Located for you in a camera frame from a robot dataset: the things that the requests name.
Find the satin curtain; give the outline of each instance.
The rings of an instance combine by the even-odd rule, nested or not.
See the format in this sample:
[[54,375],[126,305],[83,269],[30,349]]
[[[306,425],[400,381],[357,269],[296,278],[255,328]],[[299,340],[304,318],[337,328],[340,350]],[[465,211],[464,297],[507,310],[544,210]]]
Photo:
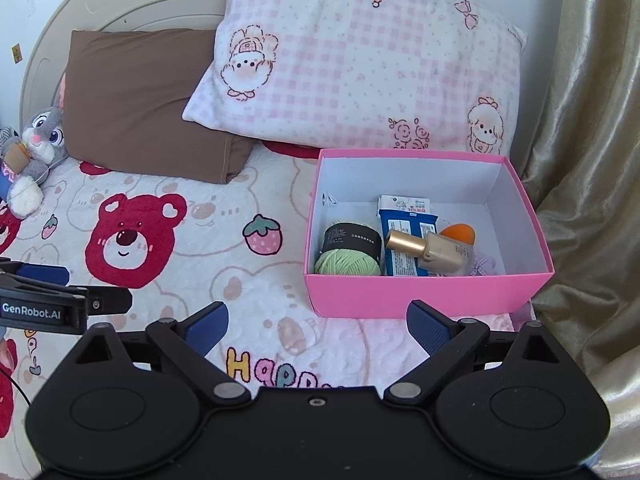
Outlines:
[[556,275],[533,300],[605,399],[596,471],[640,476],[640,0],[563,0],[523,182]]

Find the gray bunny plush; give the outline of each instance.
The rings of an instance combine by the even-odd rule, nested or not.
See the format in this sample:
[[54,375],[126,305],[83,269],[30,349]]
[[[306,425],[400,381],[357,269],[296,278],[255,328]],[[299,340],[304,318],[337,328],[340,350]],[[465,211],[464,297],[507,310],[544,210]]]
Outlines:
[[20,136],[2,144],[0,155],[0,198],[16,218],[27,218],[44,199],[40,185],[49,170],[67,156],[62,108],[49,107],[35,114]]

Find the brown pillow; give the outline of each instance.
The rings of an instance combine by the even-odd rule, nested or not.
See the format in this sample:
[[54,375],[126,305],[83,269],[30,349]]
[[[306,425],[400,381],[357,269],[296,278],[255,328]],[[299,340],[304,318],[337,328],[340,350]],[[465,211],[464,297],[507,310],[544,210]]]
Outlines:
[[229,182],[255,141],[182,120],[213,41],[213,30],[74,30],[63,118],[69,155],[113,171]]

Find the orange makeup sponge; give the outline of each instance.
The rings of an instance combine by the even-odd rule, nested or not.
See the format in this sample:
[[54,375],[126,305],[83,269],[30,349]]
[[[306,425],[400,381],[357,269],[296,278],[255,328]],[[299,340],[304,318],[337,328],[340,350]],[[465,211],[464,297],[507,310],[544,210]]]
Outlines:
[[476,232],[467,224],[453,224],[440,231],[442,236],[453,238],[463,244],[473,245],[476,241]]

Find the plush toy eye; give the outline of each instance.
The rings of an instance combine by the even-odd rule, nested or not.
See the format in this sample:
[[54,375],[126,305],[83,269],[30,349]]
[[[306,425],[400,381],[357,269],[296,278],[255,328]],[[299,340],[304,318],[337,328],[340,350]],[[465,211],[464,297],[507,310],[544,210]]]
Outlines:
[[51,132],[49,136],[49,142],[54,146],[63,146],[65,143],[65,136],[62,133],[61,128],[56,128]]
[[47,112],[45,114],[40,114],[39,116],[37,116],[33,120],[33,127],[37,128],[38,126],[42,126],[45,123],[45,121],[47,120],[47,117],[49,117],[49,112]]

